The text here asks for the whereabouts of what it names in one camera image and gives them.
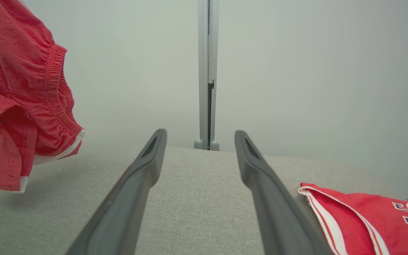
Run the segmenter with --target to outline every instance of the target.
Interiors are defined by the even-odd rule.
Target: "gray edge of dark object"
[[[154,132],[75,239],[67,255],[135,253],[147,194],[160,177],[166,141],[165,129]]]
[[[236,131],[234,138],[243,183],[253,194],[265,254],[332,254],[248,134]]]

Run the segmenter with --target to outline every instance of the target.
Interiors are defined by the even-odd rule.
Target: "gray fabric surface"
[[[36,166],[22,195],[0,191],[0,255],[64,254],[140,146],[86,142],[79,155]],[[265,157],[319,229],[301,181],[403,199],[364,172],[325,161]],[[136,247],[138,255],[263,254],[251,192],[236,156],[167,147]]]

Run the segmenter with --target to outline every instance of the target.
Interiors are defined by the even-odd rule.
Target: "white panel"
[[[408,197],[408,1],[220,3],[215,139],[374,173]]]
[[[68,52],[64,71],[86,139],[168,145],[199,138],[198,18],[188,0],[29,0]]]

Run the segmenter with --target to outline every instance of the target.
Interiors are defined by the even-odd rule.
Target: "red fabric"
[[[65,53],[18,0],[0,0],[0,189],[19,190],[34,154],[59,155],[82,130],[72,115]]]
[[[408,254],[408,202],[364,193],[343,194],[308,183],[301,187],[311,187],[306,190],[335,218],[348,254],[375,254],[374,246],[380,245],[353,210],[377,230],[390,254]]]

